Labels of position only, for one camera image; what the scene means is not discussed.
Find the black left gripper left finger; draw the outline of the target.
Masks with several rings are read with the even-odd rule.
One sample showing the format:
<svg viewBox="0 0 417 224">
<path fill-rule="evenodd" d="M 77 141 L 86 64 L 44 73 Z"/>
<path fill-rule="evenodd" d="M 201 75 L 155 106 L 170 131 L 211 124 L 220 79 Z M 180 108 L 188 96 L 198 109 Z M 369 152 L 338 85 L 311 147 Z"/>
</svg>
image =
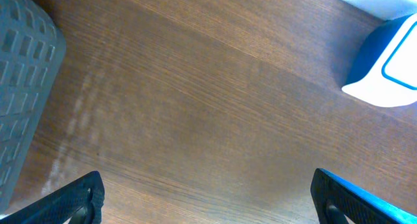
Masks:
<svg viewBox="0 0 417 224">
<path fill-rule="evenodd" d="M 2 224 L 102 222 L 105 189 L 98 171 L 91 171 L 42 199 L 1 219 Z"/>
</svg>

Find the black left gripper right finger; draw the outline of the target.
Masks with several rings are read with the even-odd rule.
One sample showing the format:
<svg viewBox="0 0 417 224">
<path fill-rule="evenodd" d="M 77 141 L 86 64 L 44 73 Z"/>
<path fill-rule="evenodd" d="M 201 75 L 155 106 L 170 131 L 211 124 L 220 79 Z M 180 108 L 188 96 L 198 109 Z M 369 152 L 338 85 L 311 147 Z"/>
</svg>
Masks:
<svg viewBox="0 0 417 224">
<path fill-rule="evenodd" d="M 320 223 L 416 223 L 416 216 L 317 168 L 310 193 Z"/>
</svg>

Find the grey plastic mesh basket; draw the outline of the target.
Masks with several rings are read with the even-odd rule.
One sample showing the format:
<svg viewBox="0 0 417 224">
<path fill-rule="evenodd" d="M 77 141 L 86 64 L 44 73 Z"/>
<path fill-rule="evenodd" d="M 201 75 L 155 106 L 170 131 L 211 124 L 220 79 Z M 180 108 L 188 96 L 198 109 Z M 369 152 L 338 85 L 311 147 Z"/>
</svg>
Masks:
<svg viewBox="0 0 417 224">
<path fill-rule="evenodd" d="M 66 40 L 32 0 L 1 0 L 1 211 L 66 53 Z"/>
</svg>

